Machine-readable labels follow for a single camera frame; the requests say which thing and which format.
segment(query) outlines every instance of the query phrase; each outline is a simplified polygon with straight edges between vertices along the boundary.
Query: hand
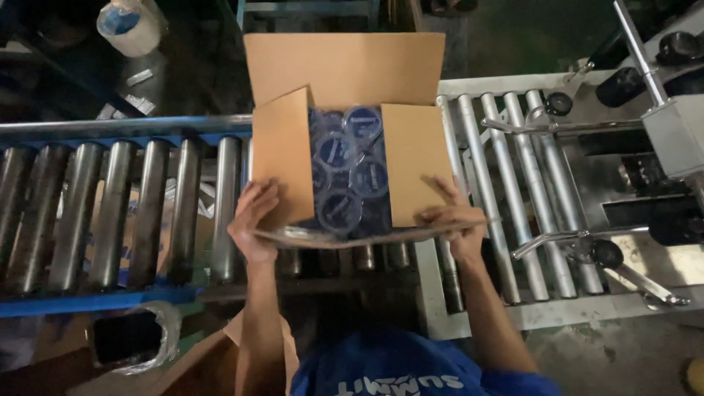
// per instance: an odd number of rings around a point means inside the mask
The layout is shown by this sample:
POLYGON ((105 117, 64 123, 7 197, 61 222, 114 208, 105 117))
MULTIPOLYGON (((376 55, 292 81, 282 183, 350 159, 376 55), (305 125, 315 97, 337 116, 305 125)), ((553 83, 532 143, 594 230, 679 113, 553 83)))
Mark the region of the hand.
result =
POLYGON ((279 180, 252 180, 247 183, 237 201, 237 210, 227 227, 227 233, 247 259, 248 267, 255 263, 270 263, 273 267, 276 260, 278 251, 274 243, 256 237, 251 231, 279 204, 278 193, 279 180))
POLYGON ((479 208, 470 206, 466 197, 457 188, 457 177, 453 177, 454 185, 440 176, 434 176, 433 181, 450 199, 448 206, 435 206, 420 214, 427 224, 443 225, 455 222, 481 223, 464 230, 451 231, 445 234, 450 242, 450 251, 455 260, 464 266, 483 266, 482 238, 486 234, 486 218, 479 208))

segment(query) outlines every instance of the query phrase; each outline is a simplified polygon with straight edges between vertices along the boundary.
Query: blue t-shirt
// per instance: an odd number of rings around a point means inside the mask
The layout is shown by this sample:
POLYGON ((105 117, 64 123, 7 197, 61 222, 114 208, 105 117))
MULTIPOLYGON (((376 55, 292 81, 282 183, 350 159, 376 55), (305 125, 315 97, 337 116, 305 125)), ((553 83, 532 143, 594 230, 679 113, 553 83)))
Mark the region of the blue t-shirt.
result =
POLYGON ((451 341, 404 330, 354 333, 301 362, 291 396, 528 396, 560 394, 535 373, 482 371, 451 341))

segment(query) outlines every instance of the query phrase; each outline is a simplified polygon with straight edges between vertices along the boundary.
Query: box flap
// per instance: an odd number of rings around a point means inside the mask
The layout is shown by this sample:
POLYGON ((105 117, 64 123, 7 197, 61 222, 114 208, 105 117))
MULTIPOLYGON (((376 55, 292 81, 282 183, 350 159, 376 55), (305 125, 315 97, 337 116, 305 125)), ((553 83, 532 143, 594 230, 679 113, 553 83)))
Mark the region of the box flap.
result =
POLYGON ((382 104, 386 171, 389 174, 391 223, 417 225, 414 216, 430 206, 445 205, 430 180, 434 175, 452 180, 440 108, 382 104))
POLYGON ((252 113, 252 179, 279 178, 280 202, 259 223, 264 230, 315 215, 307 108, 308 90, 301 88, 252 113))
POLYGON ((435 101, 441 33, 255 33, 244 36, 256 106, 309 86, 315 105, 430 105, 435 101))

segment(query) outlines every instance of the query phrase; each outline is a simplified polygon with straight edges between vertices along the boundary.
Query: cardboard sheet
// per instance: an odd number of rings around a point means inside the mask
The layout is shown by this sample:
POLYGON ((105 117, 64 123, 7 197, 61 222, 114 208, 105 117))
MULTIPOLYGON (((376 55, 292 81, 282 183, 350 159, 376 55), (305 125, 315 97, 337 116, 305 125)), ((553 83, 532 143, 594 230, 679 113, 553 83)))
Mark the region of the cardboard sheet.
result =
POLYGON ((452 180, 440 108, 382 104, 382 117, 391 222, 394 227, 418 225, 419 211, 446 204, 429 179, 452 180))
POLYGON ((244 36, 254 102, 309 86, 315 106, 432 105, 441 33, 255 33, 244 36))
POLYGON ((252 178, 279 178, 279 205, 259 223, 264 230, 312 218, 313 177, 308 133, 308 90, 301 88, 252 114, 252 178))

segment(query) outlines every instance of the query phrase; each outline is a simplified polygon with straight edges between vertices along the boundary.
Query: person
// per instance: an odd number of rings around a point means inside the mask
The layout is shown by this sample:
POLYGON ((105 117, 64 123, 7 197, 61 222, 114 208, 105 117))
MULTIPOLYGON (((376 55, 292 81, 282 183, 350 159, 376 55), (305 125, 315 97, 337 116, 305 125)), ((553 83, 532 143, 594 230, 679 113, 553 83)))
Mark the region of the person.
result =
MULTIPOLYGON (((446 235, 458 264, 467 315, 483 361, 481 370, 451 341, 432 341, 400 329, 374 327, 312 352, 291 381, 291 396, 559 395, 541 376, 494 290, 480 254, 486 232, 481 209, 457 187, 434 177, 450 204, 420 213, 427 224, 479 223, 446 235)), ((236 395, 286 392, 284 340, 279 319, 273 243, 251 233, 279 203, 276 179, 243 190, 228 233, 247 260, 247 296, 235 373, 236 395)))

